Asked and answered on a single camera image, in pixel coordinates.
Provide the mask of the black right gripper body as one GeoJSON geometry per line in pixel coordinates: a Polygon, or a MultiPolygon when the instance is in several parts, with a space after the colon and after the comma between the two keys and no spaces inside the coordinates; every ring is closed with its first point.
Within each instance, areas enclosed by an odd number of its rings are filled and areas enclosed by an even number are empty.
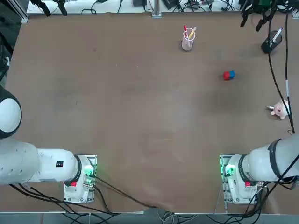
{"type": "Polygon", "coordinates": [[[262,12],[270,11],[274,8],[274,4],[279,9],[285,9],[290,3],[289,0],[241,0],[241,12],[262,12]]]}

